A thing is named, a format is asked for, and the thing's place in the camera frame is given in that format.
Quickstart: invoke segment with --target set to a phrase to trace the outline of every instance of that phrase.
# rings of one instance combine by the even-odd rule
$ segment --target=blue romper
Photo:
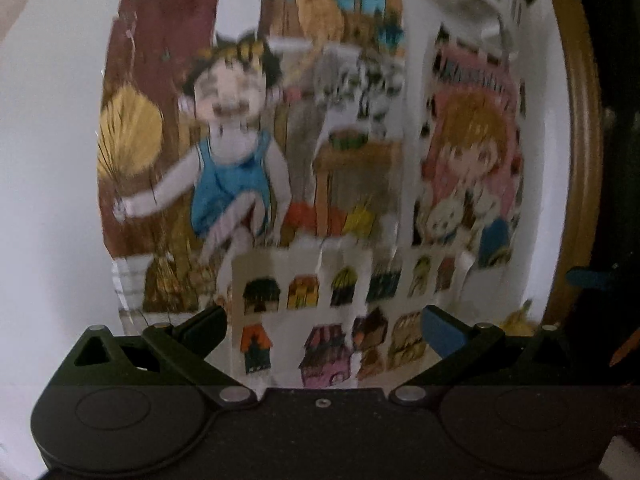
[[[262,198],[265,216],[260,232],[264,231],[269,219],[271,197],[262,160],[270,142],[270,134],[261,132],[258,134],[258,146],[244,162],[225,165],[216,164],[211,158],[208,137],[200,141],[198,148],[202,158],[202,174],[191,203],[191,226],[198,237],[206,237],[211,226],[233,200],[245,191],[255,191]]]

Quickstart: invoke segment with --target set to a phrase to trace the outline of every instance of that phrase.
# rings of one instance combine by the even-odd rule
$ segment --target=smiling mouth
[[[249,111],[249,103],[246,101],[241,102],[238,106],[220,106],[215,105],[213,107],[213,113],[216,117],[229,118],[245,115]]]

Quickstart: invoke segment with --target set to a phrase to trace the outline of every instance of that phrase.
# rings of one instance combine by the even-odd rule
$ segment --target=wooden door frame
[[[566,64],[571,108],[571,161],[564,231],[544,323],[562,321],[580,292],[565,280],[575,266],[588,266],[595,239],[602,186],[600,85],[589,24],[580,0],[552,0]]]

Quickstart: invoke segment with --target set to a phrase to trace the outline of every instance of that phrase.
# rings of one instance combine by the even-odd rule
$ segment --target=pink house
[[[305,343],[300,363],[305,388],[328,388],[351,376],[351,351],[339,324],[315,326]]]

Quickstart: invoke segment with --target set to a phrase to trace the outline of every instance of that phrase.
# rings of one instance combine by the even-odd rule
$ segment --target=yellow house
[[[287,308],[297,310],[309,306],[318,306],[320,283],[313,275],[297,276],[289,285]]]

